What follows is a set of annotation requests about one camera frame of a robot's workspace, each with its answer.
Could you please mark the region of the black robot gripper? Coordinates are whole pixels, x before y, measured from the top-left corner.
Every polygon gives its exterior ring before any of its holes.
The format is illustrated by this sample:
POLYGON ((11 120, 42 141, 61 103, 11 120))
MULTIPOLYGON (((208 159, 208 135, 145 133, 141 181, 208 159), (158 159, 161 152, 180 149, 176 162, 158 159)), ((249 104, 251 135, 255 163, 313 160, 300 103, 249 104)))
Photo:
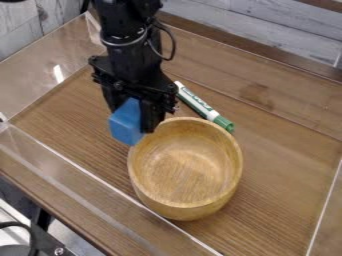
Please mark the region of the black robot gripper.
POLYGON ((152 133, 165 114, 174 113, 177 103, 176 85, 160 68, 160 32, 152 29, 134 44, 105 46, 108 55, 88 59, 93 81, 112 112, 129 98, 138 98, 140 131, 152 133))

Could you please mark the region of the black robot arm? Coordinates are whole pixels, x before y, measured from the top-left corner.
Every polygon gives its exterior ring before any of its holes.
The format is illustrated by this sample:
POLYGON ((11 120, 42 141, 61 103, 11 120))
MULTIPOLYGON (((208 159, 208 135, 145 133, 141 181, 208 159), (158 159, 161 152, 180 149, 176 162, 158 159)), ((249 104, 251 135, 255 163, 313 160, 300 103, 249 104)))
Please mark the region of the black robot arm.
POLYGON ((161 35, 170 32, 156 13, 161 0, 93 0, 100 23, 100 42, 106 53, 92 56, 92 79, 101 87, 110 111, 137 100, 141 132, 150 133, 174 111, 177 87, 162 73, 173 59, 161 50, 161 35))

